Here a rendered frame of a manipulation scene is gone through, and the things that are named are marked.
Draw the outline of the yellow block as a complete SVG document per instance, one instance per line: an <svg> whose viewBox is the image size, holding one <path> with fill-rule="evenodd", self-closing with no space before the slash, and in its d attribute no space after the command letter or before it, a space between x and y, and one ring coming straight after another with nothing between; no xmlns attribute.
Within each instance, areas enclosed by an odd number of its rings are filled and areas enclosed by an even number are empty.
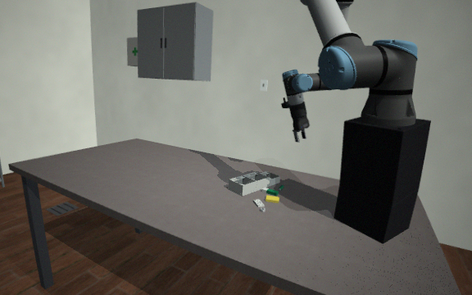
<svg viewBox="0 0 472 295"><path fill-rule="evenodd" d="M275 203L279 203L279 197L274 197L274 196L266 196L266 199L265 199L266 202L275 202Z"/></svg>

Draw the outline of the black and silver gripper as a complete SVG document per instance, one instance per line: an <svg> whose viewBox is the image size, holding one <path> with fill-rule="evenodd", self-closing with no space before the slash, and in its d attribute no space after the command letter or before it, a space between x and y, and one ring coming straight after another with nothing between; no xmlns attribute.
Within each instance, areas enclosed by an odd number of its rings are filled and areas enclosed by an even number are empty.
<svg viewBox="0 0 472 295"><path fill-rule="evenodd" d="M306 106L303 98L303 94L287 97L288 101L281 103L282 108L289 108L291 117L293 118L293 134L295 141L299 143L299 137L297 132L302 131L302 138L306 138L305 129L307 129L310 124L309 120L306 117Z"/></svg>

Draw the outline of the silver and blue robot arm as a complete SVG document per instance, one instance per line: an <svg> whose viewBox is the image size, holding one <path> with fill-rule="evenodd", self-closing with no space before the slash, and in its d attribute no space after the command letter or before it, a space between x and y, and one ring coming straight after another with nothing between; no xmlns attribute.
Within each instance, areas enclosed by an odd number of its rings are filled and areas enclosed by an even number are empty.
<svg viewBox="0 0 472 295"><path fill-rule="evenodd" d="M282 74L286 95L370 88L361 112L362 122L391 127L414 125L416 44L383 39L365 46L347 25L354 0L300 1L308 7L324 47L318 60L319 73L298 74L297 70L290 70Z"/></svg>

